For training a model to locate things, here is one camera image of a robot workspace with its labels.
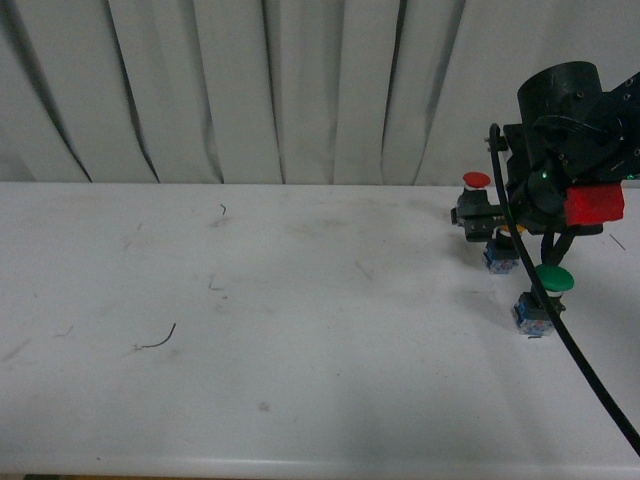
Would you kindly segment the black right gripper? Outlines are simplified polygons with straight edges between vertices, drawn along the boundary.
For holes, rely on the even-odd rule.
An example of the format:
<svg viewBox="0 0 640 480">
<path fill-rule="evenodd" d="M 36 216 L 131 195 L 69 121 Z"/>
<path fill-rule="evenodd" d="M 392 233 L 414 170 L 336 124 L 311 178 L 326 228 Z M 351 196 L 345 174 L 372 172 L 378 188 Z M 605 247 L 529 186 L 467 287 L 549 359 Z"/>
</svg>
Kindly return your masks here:
<svg viewBox="0 0 640 480">
<path fill-rule="evenodd" d="M 536 235 L 568 229 L 581 235 L 601 232 L 609 222 L 566 224 L 566 191 L 606 183 L 622 187 L 627 180 L 628 84 L 606 91 L 595 65 L 567 62 L 529 78 L 517 100 L 521 121 L 503 129 L 511 152 L 507 204 L 516 224 Z M 503 225 L 502 207 L 490 203 L 485 215 L 454 226 L 464 229 L 468 242 L 487 242 Z"/>
</svg>

